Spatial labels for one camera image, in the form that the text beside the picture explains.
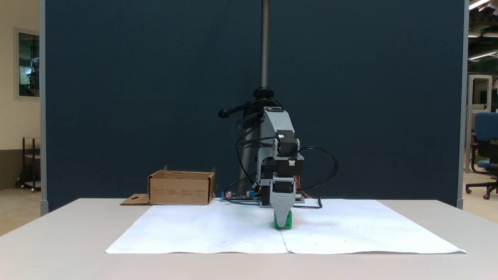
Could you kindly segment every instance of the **gray robot arm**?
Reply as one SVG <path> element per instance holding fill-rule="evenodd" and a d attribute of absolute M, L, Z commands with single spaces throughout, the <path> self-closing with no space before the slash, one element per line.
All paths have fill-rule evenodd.
<path fill-rule="evenodd" d="M 296 181 L 301 175 L 304 157 L 297 152 L 299 139 L 288 112 L 280 107 L 265 107 L 260 128 L 261 142 L 270 144 L 257 152 L 256 182 L 261 186 L 260 205 L 272 207 L 279 227 L 285 225 L 287 215 L 296 201 Z"/>

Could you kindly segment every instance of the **white paper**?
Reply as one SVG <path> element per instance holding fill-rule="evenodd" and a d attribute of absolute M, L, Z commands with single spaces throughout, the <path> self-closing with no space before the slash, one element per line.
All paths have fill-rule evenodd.
<path fill-rule="evenodd" d="M 322 209 L 292 209 L 282 230 L 290 253 L 465 252 L 375 200 L 322 199 Z M 316 200 L 306 199 L 306 205 Z"/>
<path fill-rule="evenodd" d="M 287 253 L 273 209 L 212 201 L 154 205 L 106 253 Z"/>
<path fill-rule="evenodd" d="M 323 199 L 322 204 L 322 209 L 293 208 L 290 230 L 274 228 L 271 208 L 218 200 L 207 206 L 155 205 L 106 253 L 464 252 L 375 200 Z"/>

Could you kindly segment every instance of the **ceiling light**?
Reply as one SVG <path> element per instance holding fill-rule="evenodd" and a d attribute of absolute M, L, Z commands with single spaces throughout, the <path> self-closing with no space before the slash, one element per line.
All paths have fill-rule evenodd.
<path fill-rule="evenodd" d="M 469 56 L 468 60 L 476 60 L 478 58 L 483 58 L 485 56 L 494 55 L 494 54 L 497 54 L 497 53 L 498 53 L 498 50 L 484 52 L 484 53 L 476 54 L 476 55 L 473 55 L 473 56 Z"/>
<path fill-rule="evenodd" d="M 483 37 L 498 38 L 498 33 L 485 33 L 483 34 Z"/>
<path fill-rule="evenodd" d="M 473 0 L 469 4 L 469 10 L 475 9 L 475 8 L 481 6 L 482 4 L 488 3 L 489 1 L 491 1 L 491 0 Z"/>

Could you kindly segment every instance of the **office chair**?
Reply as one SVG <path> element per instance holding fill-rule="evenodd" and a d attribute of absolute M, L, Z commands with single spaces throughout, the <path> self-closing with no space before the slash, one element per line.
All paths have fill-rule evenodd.
<path fill-rule="evenodd" d="M 476 137 L 477 143 L 472 146 L 472 170 L 478 174 L 498 175 L 498 113 L 478 113 L 476 114 Z M 489 160 L 480 160 L 478 167 L 484 168 L 487 172 L 476 171 L 474 168 L 475 154 L 487 157 Z M 466 184 L 465 192 L 471 193 L 471 187 L 486 187 L 484 199 L 489 199 L 492 191 L 497 190 L 496 182 Z"/>

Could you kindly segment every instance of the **black mount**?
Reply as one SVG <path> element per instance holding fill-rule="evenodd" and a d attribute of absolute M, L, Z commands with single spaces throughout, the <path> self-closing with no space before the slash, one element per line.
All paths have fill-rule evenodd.
<path fill-rule="evenodd" d="M 219 110 L 218 116 L 222 119 L 228 118 L 231 114 L 244 111 L 244 118 L 263 111 L 264 107 L 282 107 L 282 105 L 276 101 L 272 100 L 273 90 L 269 88 L 258 88 L 253 91 L 254 97 L 253 101 L 247 101 L 244 105 L 240 105 L 231 110 Z M 250 129 L 256 126 L 257 118 L 252 118 L 243 123 L 244 129 Z"/>

